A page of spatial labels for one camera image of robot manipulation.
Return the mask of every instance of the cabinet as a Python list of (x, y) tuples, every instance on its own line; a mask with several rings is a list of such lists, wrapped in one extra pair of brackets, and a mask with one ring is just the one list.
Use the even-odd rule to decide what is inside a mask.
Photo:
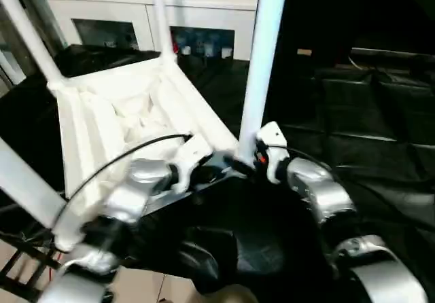
[[(48, 0), (67, 45), (159, 51), (152, 0)], [(234, 31), (235, 59), (249, 60), (257, 0), (165, 0), (171, 26)]]

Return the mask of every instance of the black cloth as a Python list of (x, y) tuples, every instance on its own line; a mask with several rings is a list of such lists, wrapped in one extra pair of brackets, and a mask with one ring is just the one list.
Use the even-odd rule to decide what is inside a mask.
[[(156, 53), (71, 46), (56, 63), (70, 77), (153, 57)], [(179, 63), (238, 135), (248, 64), (210, 60), (206, 67), (194, 58)], [(435, 250), (431, 79), (314, 69), (305, 58), (292, 66), (285, 73), (274, 70), (264, 121), (277, 120), (292, 147), (335, 168), (365, 218), (435, 302), (435, 269), (429, 263)], [(56, 102), (44, 78), (26, 79), (0, 99), (0, 109), (7, 117), (0, 136), (62, 190)], [(18, 227), (21, 216), (14, 214), (14, 223), (2, 228)], [(203, 293), (241, 283), (261, 302), (289, 294), (296, 300), (300, 293), (311, 302), (337, 289), (311, 223), (287, 189), (230, 180), (144, 218), (126, 265), (191, 278)]]
[(433, 54), (434, 7), (434, 0), (285, 0), (278, 50), (288, 58), (310, 49), (331, 67), (348, 62), (352, 47)]

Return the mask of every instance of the tiled floor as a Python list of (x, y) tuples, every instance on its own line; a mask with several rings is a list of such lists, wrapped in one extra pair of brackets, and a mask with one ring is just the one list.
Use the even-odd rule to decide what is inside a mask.
[[(2, 268), (14, 254), (15, 248), (0, 241), (0, 268)], [(22, 257), (9, 273), (10, 277), (18, 274)], [(33, 273), (36, 263), (29, 260), (20, 280), (25, 282)], [(46, 271), (37, 286), (42, 289), (48, 284), (48, 271)], [(241, 286), (230, 286), (213, 295), (199, 295), (189, 279), (160, 274), (145, 270), (131, 270), (122, 268), (112, 285), (116, 294), (116, 303), (156, 303), (168, 300), (173, 303), (256, 303), (250, 292)], [(0, 289), (1, 303), (25, 302), (16, 296)]]

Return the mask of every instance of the white pole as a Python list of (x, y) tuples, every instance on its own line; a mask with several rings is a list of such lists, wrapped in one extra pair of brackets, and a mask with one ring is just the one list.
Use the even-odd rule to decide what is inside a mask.
[(238, 152), (240, 159), (248, 164), (253, 162), (255, 136), (262, 125), (284, 2), (285, 0), (258, 0)]
[(57, 82), (63, 79), (62, 74), (54, 63), (50, 53), (37, 34), (35, 28), (26, 15), (18, 0), (1, 0), (7, 14), (11, 18), (22, 39), (31, 51), (42, 73), (48, 82)]
[(19, 84), (26, 78), (22, 71), (15, 72), (14, 68), (7, 61), (5, 54), (0, 50), (0, 66), (5, 71), (6, 75), (11, 79), (13, 84)]
[(0, 138), (0, 188), (46, 228), (65, 201)]
[(164, 9), (164, 0), (153, 0), (153, 2), (158, 26), (158, 35), (160, 38), (160, 48), (162, 50), (162, 58), (174, 61), (177, 57), (173, 51), (171, 32), (169, 30), (166, 11)]

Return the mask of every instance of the black cable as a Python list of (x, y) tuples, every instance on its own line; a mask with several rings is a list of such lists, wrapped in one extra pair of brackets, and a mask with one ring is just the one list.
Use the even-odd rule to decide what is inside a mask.
[(286, 149), (289, 152), (292, 152), (294, 154), (296, 154), (297, 156), (300, 156), (302, 158), (306, 158), (308, 160), (311, 160), (312, 162), (315, 162), (317, 165), (321, 166), (322, 168), (326, 169), (328, 172), (332, 173), (332, 168), (327, 165), (325, 162), (322, 162), (321, 160), (318, 160), (317, 158), (313, 157), (312, 155), (308, 155), (307, 153), (291, 148), (291, 147), (286, 147), (284, 145), (268, 145), (267, 147), (269, 148), (281, 148), (281, 149)]
[(111, 165), (113, 165), (114, 163), (118, 162), (119, 160), (127, 157), (128, 155), (131, 155), (132, 153), (136, 152), (139, 149), (142, 149), (144, 147), (147, 147), (148, 145), (152, 145), (154, 143), (157, 142), (161, 142), (164, 140), (169, 140), (169, 139), (176, 139), (176, 138), (184, 138), (184, 141), (187, 141), (188, 139), (190, 139), (191, 135), (165, 135), (163, 137), (158, 137), (149, 141), (146, 141), (144, 143), (141, 143), (140, 145), (137, 145), (129, 150), (127, 150), (126, 152), (124, 152), (123, 154), (119, 155), (118, 157), (115, 157), (114, 159), (110, 160), (109, 162), (107, 162), (106, 164), (104, 164), (102, 167), (100, 167), (99, 169), (97, 169), (91, 176), (89, 176), (86, 180), (83, 181), (82, 184), (80, 184), (75, 191), (72, 193), (69, 201), (62, 207), (62, 209), (59, 211), (58, 215), (56, 216), (56, 218), (53, 221), (53, 225), (51, 229), (54, 229), (54, 227), (57, 225), (57, 223), (59, 222), (60, 218), (62, 217), (63, 213), (69, 208), (70, 203), (73, 201), (73, 199), (75, 198), (75, 196), (77, 196), (82, 190), (83, 188), (89, 184), (89, 182), (91, 182), (98, 174), (100, 174), (102, 171), (104, 171), (105, 169), (107, 169), (108, 167), (110, 167)]
[(24, 244), (31, 244), (32, 246), (38, 247), (42, 246), (44, 247), (44, 238), (37, 240), (39, 237), (43, 235), (47, 235), (50, 233), (50, 230), (46, 228), (42, 228), (39, 231), (35, 232), (31, 236), (27, 236), (27, 234), (31, 233), (32, 229), (37, 225), (38, 223), (36, 221), (33, 221), (29, 227), (26, 228), (26, 230), (23, 230), (20, 232), (20, 234), (12, 234), (12, 233), (6, 233), (0, 230), (0, 237), (12, 239), (12, 240), (18, 240)]

